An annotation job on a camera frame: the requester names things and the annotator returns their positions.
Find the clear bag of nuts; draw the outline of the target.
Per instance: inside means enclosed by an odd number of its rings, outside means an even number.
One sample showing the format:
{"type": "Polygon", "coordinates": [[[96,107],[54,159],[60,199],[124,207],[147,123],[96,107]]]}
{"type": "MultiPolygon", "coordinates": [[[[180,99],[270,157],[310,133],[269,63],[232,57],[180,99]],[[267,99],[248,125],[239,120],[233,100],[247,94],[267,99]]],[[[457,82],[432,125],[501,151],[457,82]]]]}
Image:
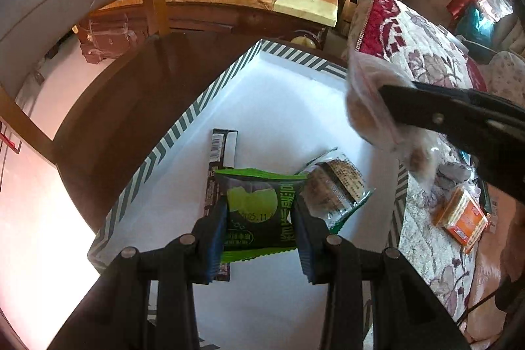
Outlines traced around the clear bag of nuts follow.
{"type": "Polygon", "coordinates": [[[431,130],[395,121],[379,92],[385,85],[415,87],[397,65],[348,48],[345,101],[350,126],[369,144],[395,155],[429,193],[440,162],[438,136],[431,130]]]}

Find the orange cracker pack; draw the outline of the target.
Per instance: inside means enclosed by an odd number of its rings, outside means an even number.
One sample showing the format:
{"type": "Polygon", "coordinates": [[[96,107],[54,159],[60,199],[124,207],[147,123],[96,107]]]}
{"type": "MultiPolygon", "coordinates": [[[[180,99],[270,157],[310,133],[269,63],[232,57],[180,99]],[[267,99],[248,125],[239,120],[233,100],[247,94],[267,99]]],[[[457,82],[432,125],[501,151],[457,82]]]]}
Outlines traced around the orange cracker pack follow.
{"type": "Polygon", "coordinates": [[[479,197],[468,186],[458,186],[434,218],[434,225],[443,228],[469,254],[489,225],[479,197]]]}

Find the green black mooncake packet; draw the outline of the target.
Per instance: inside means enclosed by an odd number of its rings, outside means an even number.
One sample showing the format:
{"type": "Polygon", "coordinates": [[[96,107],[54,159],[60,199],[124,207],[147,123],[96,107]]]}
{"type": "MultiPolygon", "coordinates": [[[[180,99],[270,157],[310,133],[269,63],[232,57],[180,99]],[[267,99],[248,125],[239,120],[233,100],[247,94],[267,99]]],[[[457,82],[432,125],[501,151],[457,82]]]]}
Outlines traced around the green black mooncake packet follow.
{"type": "Polygon", "coordinates": [[[291,210],[307,177],[256,168],[226,169],[221,174],[229,209],[221,261],[243,262],[294,250],[291,210]]]}

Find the round cookie clear packet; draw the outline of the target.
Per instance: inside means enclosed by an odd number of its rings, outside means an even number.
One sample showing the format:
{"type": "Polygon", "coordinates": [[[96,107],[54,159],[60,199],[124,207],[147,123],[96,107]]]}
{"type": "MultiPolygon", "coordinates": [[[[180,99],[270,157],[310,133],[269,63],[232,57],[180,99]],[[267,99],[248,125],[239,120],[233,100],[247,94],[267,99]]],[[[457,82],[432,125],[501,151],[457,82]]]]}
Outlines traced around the round cookie clear packet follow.
{"type": "Polygon", "coordinates": [[[332,233],[338,233],[375,192],[339,147],[312,159],[301,174],[307,177],[301,192],[306,207],[332,233]]]}

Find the long dark snack bar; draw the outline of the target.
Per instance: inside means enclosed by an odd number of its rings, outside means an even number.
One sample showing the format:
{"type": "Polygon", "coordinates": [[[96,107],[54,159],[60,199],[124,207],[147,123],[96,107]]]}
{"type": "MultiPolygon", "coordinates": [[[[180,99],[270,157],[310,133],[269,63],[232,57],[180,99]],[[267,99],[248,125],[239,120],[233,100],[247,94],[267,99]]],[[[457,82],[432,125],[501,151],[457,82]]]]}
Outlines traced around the long dark snack bar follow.
{"type": "Polygon", "coordinates": [[[223,193],[221,172],[235,168],[238,136],[239,132],[235,129],[212,130],[205,189],[205,216],[209,215],[223,193]]]}

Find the white crumpled plastic bag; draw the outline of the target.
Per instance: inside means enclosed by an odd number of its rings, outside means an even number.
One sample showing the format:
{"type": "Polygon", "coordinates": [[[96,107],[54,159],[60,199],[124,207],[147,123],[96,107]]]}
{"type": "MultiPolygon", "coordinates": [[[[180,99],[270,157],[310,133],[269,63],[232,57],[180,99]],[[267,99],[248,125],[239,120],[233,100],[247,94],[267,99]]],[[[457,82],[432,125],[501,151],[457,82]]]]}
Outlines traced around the white crumpled plastic bag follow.
{"type": "Polygon", "coordinates": [[[464,163],[446,162],[437,168],[435,184],[445,188],[453,188],[476,178],[475,168],[464,163]]]}

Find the floral sofa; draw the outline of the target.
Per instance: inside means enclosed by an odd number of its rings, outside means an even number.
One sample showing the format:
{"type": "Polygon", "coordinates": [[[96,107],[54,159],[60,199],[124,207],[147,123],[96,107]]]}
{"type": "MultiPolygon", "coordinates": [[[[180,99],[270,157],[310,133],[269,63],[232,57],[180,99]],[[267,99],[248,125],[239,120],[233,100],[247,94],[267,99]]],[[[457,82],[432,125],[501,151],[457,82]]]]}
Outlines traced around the floral sofa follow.
{"type": "Polygon", "coordinates": [[[520,20],[504,17],[493,33],[492,59],[480,70],[488,92],[524,107],[524,30],[520,20]]]}

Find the teal bag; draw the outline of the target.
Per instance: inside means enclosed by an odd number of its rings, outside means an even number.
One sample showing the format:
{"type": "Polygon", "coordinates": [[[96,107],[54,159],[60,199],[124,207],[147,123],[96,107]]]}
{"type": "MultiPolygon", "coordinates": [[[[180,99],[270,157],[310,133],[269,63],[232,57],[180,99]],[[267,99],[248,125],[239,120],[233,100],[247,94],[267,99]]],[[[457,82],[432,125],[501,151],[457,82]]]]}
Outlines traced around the teal bag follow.
{"type": "Polygon", "coordinates": [[[496,23],[475,4],[470,4],[455,27],[455,35],[490,48],[496,23]]]}

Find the peach quilted blanket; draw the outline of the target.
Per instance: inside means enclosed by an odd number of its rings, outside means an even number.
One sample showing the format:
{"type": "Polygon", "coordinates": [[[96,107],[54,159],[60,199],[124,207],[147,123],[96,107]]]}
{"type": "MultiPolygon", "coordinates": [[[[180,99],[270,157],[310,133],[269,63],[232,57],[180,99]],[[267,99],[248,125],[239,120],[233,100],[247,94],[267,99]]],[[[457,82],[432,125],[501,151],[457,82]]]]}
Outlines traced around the peach quilted blanket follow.
{"type": "MultiPolygon", "coordinates": [[[[469,295],[469,307],[475,306],[501,282],[516,281],[524,271],[524,205],[496,187],[489,187],[492,207],[496,210],[496,228],[482,234],[469,295]]],[[[495,300],[482,303],[466,318],[465,337],[472,349],[486,349],[503,330],[505,313],[495,300]]]]}

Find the wooden chair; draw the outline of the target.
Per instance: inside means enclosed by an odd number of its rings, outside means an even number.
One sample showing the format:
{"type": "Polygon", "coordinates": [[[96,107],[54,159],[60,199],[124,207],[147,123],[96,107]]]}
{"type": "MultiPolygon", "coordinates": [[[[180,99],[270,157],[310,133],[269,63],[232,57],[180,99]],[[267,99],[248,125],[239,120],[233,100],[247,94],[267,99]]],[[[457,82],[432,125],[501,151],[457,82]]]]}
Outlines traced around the wooden chair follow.
{"type": "Polygon", "coordinates": [[[101,228],[148,150],[233,57],[219,33],[174,33],[166,0],[1,0],[1,122],[57,168],[85,223],[101,228]],[[16,102],[38,63],[72,35],[107,68],[54,136],[16,102]]]}

